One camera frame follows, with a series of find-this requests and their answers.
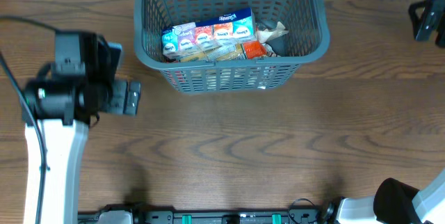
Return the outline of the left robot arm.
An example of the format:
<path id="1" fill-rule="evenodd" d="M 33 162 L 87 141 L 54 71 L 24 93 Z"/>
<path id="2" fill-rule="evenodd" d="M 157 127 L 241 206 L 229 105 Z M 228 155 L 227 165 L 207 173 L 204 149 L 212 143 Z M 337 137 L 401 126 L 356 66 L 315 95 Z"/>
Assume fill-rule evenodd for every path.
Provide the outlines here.
<path id="1" fill-rule="evenodd" d="M 76 223 L 83 151 L 93 118 L 134 116 L 141 84 L 116 79 L 122 45 L 87 31 L 55 34 L 54 61 L 21 91 L 28 152 L 25 223 Z"/>

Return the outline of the grey plastic mesh basket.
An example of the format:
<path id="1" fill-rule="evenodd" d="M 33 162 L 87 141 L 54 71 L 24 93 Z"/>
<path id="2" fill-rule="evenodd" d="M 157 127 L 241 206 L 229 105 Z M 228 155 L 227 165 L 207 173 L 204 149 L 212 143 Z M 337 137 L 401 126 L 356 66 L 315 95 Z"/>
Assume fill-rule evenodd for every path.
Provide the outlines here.
<path id="1" fill-rule="evenodd" d="M 285 26 L 287 34 L 270 44 L 274 56 L 180 63 L 163 55 L 164 29 L 242 8 L 251 8 L 255 19 L 268 28 Z M 300 65 L 319 59 L 330 43 L 323 0 L 135 0 L 133 22 L 139 61 L 188 94 L 276 88 Z"/>

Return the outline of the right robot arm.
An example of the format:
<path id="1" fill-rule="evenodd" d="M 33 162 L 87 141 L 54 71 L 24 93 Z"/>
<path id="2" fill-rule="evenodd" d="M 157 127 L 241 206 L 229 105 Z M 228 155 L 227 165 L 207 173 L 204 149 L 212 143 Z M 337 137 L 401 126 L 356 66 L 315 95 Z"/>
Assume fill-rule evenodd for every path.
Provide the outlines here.
<path id="1" fill-rule="evenodd" d="M 423 0 L 408 9 L 414 39 L 429 40 L 437 33 L 435 45 L 444 48 L 444 0 Z M 330 202 L 317 223 L 340 224 L 428 224 L 444 222 L 444 172 L 424 189 L 388 178 L 375 195 L 365 198 L 339 198 Z"/>

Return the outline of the brown white snack bag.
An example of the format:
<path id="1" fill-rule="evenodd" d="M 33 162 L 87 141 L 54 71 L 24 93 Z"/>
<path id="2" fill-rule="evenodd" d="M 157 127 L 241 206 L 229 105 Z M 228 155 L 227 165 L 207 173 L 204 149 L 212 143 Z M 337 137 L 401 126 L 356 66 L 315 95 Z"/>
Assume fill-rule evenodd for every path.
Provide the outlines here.
<path id="1" fill-rule="evenodd" d="M 289 31 L 281 22 L 276 23 L 276 27 L 272 28 L 264 22 L 257 22 L 257 39 L 260 43 L 266 43 L 276 38 L 286 35 Z"/>
<path id="2" fill-rule="evenodd" d="M 262 44 L 263 47 L 266 50 L 266 53 L 263 55 L 263 57 L 279 57 L 279 55 L 277 55 L 273 48 L 267 44 L 267 43 L 263 43 Z M 263 78 L 260 81 L 259 87 L 261 89 L 267 89 L 267 87 L 269 87 L 269 85 L 272 84 L 273 82 L 273 78 L 275 76 L 275 70 L 276 67 L 275 66 L 266 66 L 263 70 Z"/>

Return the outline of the Kleenex tissue multipack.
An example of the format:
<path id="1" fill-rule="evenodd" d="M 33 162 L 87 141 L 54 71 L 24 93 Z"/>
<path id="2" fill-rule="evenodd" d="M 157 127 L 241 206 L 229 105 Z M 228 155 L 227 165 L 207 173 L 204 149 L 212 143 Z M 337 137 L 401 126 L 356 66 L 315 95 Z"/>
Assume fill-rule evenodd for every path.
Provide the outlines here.
<path id="1" fill-rule="evenodd" d="M 163 55 L 170 59 L 256 39 L 255 16 L 251 8 L 172 26 L 161 34 Z"/>

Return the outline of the orange cracker package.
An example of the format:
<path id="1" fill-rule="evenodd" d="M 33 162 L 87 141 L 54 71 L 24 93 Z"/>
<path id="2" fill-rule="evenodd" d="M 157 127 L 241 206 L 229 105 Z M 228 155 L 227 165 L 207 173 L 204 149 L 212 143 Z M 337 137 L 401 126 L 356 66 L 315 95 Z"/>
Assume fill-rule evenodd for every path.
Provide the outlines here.
<path id="1" fill-rule="evenodd" d="M 173 62 L 185 63 L 193 61 L 232 61 L 254 59 L 268 56 L 270 52 L 259 41 L 238 44 L 219 45 L 206 42 L 203 45 L 185 46 L 166 43 L 163 45 L 163 55 Z"/>

